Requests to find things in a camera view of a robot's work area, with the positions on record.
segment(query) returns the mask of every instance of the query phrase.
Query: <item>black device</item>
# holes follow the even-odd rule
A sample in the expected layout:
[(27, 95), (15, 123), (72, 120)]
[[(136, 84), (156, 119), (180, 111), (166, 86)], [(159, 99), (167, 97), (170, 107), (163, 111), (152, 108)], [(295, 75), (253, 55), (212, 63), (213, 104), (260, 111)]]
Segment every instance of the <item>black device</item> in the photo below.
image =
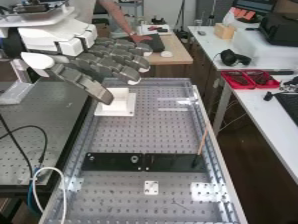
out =
[(142, 43), (146, 43), (151, 46), (154, 52), (163, 52), (166, 50), (166, 45), (163, 43), (160, 34), (147, 35), (152, 38), (152, 40), (144, 40)]
[(271, 44), (298, 47), (298, 14), (271, 13), (260, 31)]
[(279, 93), (276, 97), (298, 126), (298, 94)]
[(235, 0), (233, 6), (240, 9), (255, 11), (260, 15), (267, 15), (275, 10), (277, 0)]
[(252, 58), (245, 55), (236, 54), (231, 49), (221, 52), (221, 60), (227, 66), (235, 66), (237, 63), (249, 65), (252, 62)]
[(156, 16), (155, 16), (155, 18), (152, 19), (152, 23), (154, 23), (155, 25), (166, 25), (166, 24), (167, 24), (166, 19), (164, 19), (164, 18), (158, 19)]

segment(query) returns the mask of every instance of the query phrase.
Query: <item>computer screen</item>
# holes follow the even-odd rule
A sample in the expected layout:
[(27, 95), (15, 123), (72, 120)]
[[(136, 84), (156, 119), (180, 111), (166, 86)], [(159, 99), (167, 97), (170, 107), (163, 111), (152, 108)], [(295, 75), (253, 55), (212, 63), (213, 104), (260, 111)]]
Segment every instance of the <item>computer screen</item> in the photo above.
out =
[(277, 0), (235, 0), (233, 6), (260, 14), (268, 14), (273, 11), (276, 4)]

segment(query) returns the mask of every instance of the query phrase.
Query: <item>cable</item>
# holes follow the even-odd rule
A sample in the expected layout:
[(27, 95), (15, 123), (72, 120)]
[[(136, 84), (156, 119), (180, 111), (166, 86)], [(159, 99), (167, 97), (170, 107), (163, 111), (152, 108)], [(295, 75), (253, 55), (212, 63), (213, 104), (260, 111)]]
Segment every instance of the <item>cable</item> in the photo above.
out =
[(37, 177), (38, 177), (39, 173), (43, 170), (55, 170), (59, 173), (60, 177), (62, 177), (62, 183), (63, 183), (63, 199), (64, 199), (63, 200), (63, 218), (62, 218), (62, 224), (64, 224), (66, 217), (67, 217), (67, 189), (66, 189), (66, 180), (64, 180), (63, 172), (58, 168), (55, 168), (55, 167), (43, 167), (35, 173), (33, 184), (34, 184), (34, 195), (35, 195), (37, 204), (39, 206), (41, 211), (45, 212), (45, 209), (43, 209), (43, 207), (41, 205), (39, 197), (38, 197), (38, 194), (37, 194)]
[(221, 53), (217, 53), (215, 58), (212, 59), (212, 63), (211, 63), (211, 66), (209, 66), (209, 71), (208, 71), (208, 80), (207, 80), (207, 84), (205, 84), (205, 87), (204, 87), (204, 92), (203, 92), (203, 97), (205, 97), (205, 94), (207, 94), (207, 88), (208, 88), (208, 83), (209, 83), (209, 80), (211, 80), (211, 72), (212, 72), (212, 65), (213, 65), (213, 62), (217, 58), (217, 56), (220, 55)]
[[(47, 148), (49, 148), (49, 136), (47, 136), (47, 133), (46, 133), (45, 129), (43, 129), (42, 127), (39, 127), (39, 126), (35, 126), (35, 125), (22, 126), (22, 127), (17, 128), (17, 129), (14, 129), (14, 130), (11, 131), (11, 133), (14, 133), (14, 132), (17, 132), (17, 131), (19, 131), (19, 130), (22, 130), (22, 129), (26, 129), (26, 128), (37, 128), (37, 129), (39, 129), (39, 130), (42, 131), (42, 133), (43, 133), (43, 135), (45, 135), (45, 150), (43, 150), (43, 154), (42, 154), (42, 156), (41, 156), (41, 158), (39, 158), (39, 163), (41, 163), (41, 167), (42, 167), (42, 164), (43, 164), (43, 162), (45, 162), (46, 151), (47, 151)], [(9, 135), (10, 135), (9, 133), (7, 133), (6, 135), (3, 135), (3, 136), (0, 137), (0, 140), (2, 140), (3, 138), (6, 138)]]
[(233, 124), (236, 121), (239, 121), (245, 115), (247, 115), (247, 113), (243, 114), (239, 118), (236, 118), (232, 122), (229, 122), (229, 123), (225, 125), (225, 127), (224, 127), (223, 129), (220, 129), (220, 132), (221, 132), (221, 131), (223, 131), (231, 124)]
[(34, 206), (33, 206), (33, 194), (34, 194), (34, 189), (33, 189), (33, 181), (30, 183), (30, 191), (29, 191), (29, 194), (27, 194), (27, 205), (30, 207), (30, 210), (33, 211), (33, 213), (39, 216), (39, 212), (35, 210)]
[(18, 147), (18, 149), (19, 149), (19, 151), (21, 151), (21, 153), (22, 153), (25, 159), (26, 159), (27, 165), (29, 165), (29, 167), (30, 167), (31, 178), (33, 178), (33, 176), (34, 176), (34, 170), (33, 170), (33, 166), (31, 166), (30, 159), (29, 159), (29, 157), (27, 157), (27, 155), (26, 155), (26, 153), (25, 153), (25, 151), (23, 151), (23, 149), (22, 149), (22, 147), (21, 147), (18, 141), (17, 141), (17, 138), (15, 138), (15, 136), (14, 136), (14, 134), (13, 134), (13, 132), (11, 132), (11, 130), (10, 130), (10, 128), (9, 128), (7, 122), (6, 122), (6, 120), (5, 120), (2, 114), (0, 114), (0, 121), (2, 121), (2, 123), (3, 123), (3, 126), (5, 126), (6, 130), (7, 130), (9, 135), (11, 136), (11, 139), (13, 139), (13, 141), (14, 141), (14, 143), (15, 143), (15, 145), (17, 145), (17, 147)]

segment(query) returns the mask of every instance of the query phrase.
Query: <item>box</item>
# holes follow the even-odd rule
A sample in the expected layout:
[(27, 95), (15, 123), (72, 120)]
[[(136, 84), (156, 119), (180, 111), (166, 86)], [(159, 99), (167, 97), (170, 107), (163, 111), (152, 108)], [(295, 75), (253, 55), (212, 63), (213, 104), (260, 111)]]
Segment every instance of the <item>box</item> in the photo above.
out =
[(106, 19), (94, 19), (92, 23), (96, 26), (99, 37), (111, 37), (108, 21)]
[(217, 23), (215, 26), (215, 34), (221, 39), (232, 39), (235, 36), (236, 28), (233, 26), (225, 26), (223, 23)]

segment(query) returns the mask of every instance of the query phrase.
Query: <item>black cable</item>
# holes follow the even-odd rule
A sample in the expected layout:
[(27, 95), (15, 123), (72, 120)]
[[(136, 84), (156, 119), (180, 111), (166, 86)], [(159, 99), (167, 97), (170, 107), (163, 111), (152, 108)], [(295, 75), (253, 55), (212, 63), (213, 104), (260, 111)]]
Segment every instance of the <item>black cable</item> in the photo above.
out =
[(212, 59), (212, 63), (211, 63), (211, 66), (209, 66), (209, 71), (208, 71), (208, 80), (207, 80), (207, 84), (205, 84), (205, 87), (204, 87), (204, 92), (203, 92), (203, 97), (205, 97), (205, 94), (207, 94), (207, 88), (208, 88), (208, 84), (209, 84), (209, 80), (211, 80), (211, 72), (212, 72), (212, 66), (213, 66), (213, 62), (217, 58), (217, 56), (220, 55), (221, 53), (216, 54), (215, 58)]
[(31, 179), (33, 179), (33, 177), (34, 177), (34, 170), (33, 170), (33, 166), (31, 166), (30, 159), (29, 159), (29, 157), (27, 157), (27, 155), (26, 155), (26, 153), (25, 153), (25, 151), (23, 151), (23, 149), (22, 149), (22, 147), (21, 147), (18, 141), (17, 141), (17, 138), (15, 138), (15, 136), (14, 136), (14, 134), (13, 134), (13, 132), (11, 132), (11, 130), (10, 130), (10, 128), (9, 128), (7, 122), (6, 122), (6, 120), (5, 120), (2, 114), (0, 114), (0, 121), (2, 121), (2, 123), (3, 123), (3, 126), (5, 126), (6, 130), (7, 130), (9, 135), (11, 136), (11, 139), (13, 139), (13, 141), (14, 141), (14, 143), (15, 143), (15, 145), (17, 145), (17, 147), (18, 147), (18, 149), (19, 149), (19, 151), (21, 151), (21, 153), (22, 153), (25, 159), (26, 159), (27, 165), (29, 165), (29, 167), (30, 167)]
[(183, 0), (183, 5), (182, 5), (182, 8), (180, 8), (180, 14), (179, 14), (179, 18), (178, 18), (178, 21), (176, 21), (175, 29), (176, 29), (176, 27), (179, 26), (179, 23), (180, 23), (180, 17), (182, 17), (182, 13), (183, 13), (183, 10), (184, 10), (184, 4), (186, 4), (186, 0)]
[[(43, 150), (43, 154), (42, 154), (42, 156), (39, 158), (39, 163), (41, 163), (41, 167), (42, 167), (42, 164), (45, 162), (46, 151), (47, 151), (47, 148), (49, 148), (49, 136), (47, 136), (47, 133), (46, 133), (45, 129), (42, 127), (39, 127), (39, 126), (35, 126), (35, 125), (22, 126), (22, 127), (17, 128), (17, 129), (11, 130), (11, 133), (14, 133), (14, 132), (17, 132), (17, 131), (19, 131), (22, 129), (26, 129), (26, 128), (37, 128), (37, 129), (39, 129), (42, 131), (42, 133), (45, 135), (45, 150)], [(0, 140), (3, 138), (6, 138), (9, 135), (10, 134), (7, 133), (6, 135), (0, 136)]]

